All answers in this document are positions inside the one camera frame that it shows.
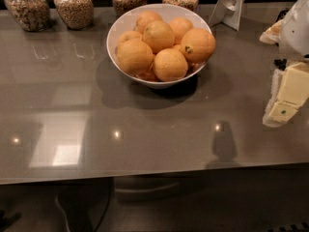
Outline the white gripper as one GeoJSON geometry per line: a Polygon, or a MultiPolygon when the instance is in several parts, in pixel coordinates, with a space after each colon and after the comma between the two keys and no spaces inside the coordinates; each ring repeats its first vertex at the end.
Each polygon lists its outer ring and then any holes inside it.
{"type": "MultiPolygon", "coordinates": [[[[285,17],[266,29],[260,41],[278,44],[279,52],[297,61],[309,60],[309,0],[297,0],[285,17]]],[[[272,75],[271,98],[263,124],[278,128],[287,124],[309,99],[309,64],[292,62],[272,75]]]]}

